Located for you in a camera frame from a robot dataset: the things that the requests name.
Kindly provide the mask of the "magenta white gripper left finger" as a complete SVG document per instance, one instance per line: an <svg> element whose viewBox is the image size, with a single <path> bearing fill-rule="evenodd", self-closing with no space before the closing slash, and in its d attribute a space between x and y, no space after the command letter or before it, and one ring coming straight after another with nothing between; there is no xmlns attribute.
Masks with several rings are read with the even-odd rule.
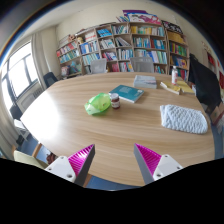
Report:
<svg viewBox="0 0 224 224"><path fill-rule="evenodd" d="M46 168L46 171L78 186L83 186L94 156L95 145L91 144L69 157L58 157Z"/></svg>

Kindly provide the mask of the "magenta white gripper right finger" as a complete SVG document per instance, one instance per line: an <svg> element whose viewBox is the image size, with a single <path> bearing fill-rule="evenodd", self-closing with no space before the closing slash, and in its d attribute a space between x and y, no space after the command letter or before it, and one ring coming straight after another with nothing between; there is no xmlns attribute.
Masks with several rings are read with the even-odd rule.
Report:
<svg viewBox="0 0 224 224"><path fill-rule="evenodd" d="M182 166L170 155L160 155L137 143L134 144L134 155L145 184L157 181L182 169Z"/></svg>

